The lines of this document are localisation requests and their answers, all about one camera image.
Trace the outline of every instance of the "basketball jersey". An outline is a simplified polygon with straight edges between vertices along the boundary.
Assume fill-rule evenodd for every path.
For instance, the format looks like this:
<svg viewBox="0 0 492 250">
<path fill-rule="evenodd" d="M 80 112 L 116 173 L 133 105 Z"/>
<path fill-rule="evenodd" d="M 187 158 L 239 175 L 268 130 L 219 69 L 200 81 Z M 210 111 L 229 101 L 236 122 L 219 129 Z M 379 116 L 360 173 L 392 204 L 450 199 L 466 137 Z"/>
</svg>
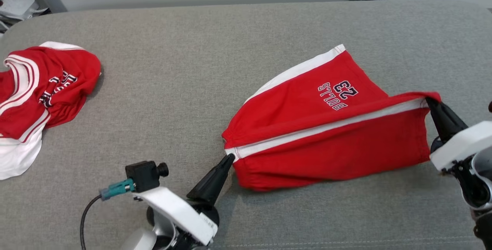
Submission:
<svg viewBox="0 0 492 250">
<path fill-rule="evenodd" d="M 0 180 L 35 160 L 42 129 L 72 120 L 95 87 L 100 62 L 76 45 L 46 42 L 14 51 L 0 73 Z"/>
<path fill-rule="evenodd" d="M 389 97 L 343 45 L 281 73 L 223 133 L 239 184 L 254 190 L 347 180 L 428 161 L 426 97 Z"/>
</svg>

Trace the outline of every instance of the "couch cushion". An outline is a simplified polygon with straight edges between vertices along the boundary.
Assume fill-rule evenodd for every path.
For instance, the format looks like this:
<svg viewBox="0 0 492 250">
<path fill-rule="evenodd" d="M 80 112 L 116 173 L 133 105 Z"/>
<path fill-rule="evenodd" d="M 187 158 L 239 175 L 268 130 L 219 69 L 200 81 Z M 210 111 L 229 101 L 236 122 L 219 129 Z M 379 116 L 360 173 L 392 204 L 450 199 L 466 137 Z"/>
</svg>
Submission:
<svg viewBox="0 0 492 250">
<path fill-rule="evenodd" d="M 389 95 L 439 91 L 468 124 L 490 119 L 492 14 L 465 3 L 70 12 L 15 25 L 0 54 L 50 40 L 93 52 L 103 74 L 73 121 L 44 132 L 31 168 L 0 182 L 2 249 L 78 248 L 84 207 L 137 161 L 165 161 L 170 174 L 161 183 L 185 195 L 222 158 L 220 134 L 250 95 L 340 43 Z M 430 117 L 427 127 L 430 142 Z M 430 163 L 265 194 L 240 188 L 232 175 L 224 191 L 219 250 L 483 248 L 457 182 Z M 87 247 L 119 248 L 148 226 L 145 210 L 130 195 L 97 202 Z"/>
</svg>

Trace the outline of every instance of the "green connector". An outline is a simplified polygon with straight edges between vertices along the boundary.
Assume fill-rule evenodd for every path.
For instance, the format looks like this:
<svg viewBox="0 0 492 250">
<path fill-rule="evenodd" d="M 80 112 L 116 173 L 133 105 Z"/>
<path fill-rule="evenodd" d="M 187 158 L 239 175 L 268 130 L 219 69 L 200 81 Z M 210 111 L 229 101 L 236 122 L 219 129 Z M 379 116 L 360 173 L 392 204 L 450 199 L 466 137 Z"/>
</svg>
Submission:
<svg viewBox="0 0 492 250">
<path fill-rule="evenodd" d="M 135 192 L 135 185 L 132 179 L 117 182 L 115 184 L 109 185 L 107 189 L 99 190 L 102 201 L 108 200 L 109 198 L 116 195 L 125 194 L 127 192 Z"/>
</svg>

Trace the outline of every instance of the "red jersey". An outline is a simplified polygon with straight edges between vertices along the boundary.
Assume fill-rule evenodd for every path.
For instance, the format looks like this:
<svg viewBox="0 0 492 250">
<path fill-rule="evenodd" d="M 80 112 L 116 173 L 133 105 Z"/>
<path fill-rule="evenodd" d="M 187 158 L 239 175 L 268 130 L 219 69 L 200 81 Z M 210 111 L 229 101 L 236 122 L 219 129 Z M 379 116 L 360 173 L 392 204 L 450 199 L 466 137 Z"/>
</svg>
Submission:
<svg viewBox="0 0 492 250">
<path fill-rule="evenodd" d="M 0 137 L 26 142 L 39 126 L 72 120 L 95 87 L 100 61 L 83 48 L 46 42 L 14 51 L 0 73 Z"/>
</svg>

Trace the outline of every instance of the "black cable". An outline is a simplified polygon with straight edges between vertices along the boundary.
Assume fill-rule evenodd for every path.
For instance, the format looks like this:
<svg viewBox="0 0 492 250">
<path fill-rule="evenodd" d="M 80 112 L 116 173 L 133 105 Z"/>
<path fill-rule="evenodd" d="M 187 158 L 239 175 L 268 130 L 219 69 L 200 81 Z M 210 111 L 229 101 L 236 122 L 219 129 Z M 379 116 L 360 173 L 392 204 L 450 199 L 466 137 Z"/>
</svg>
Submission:
<svg viewBox="0 0 492 250">
<path fill-rule="evenodd" d="M 84 222 L 86 221 L 87 212 L 88 212 L 89 208 L 91 208 L 91 206 L 95 203 L 95 201 L 97 201 L 97 199 L 100 199 L 100 198 L 101 198 L 101 195 L 98 195 L 93 200 L 91 200 L 87 204 L 87 206 L 84 210 L 84 213 L 82 213 L 82 218 L 80 219 L 80 246 L 82 247 L 82 250 L 86 250 L 86 242 L 84 241 Z"/>
</svg>

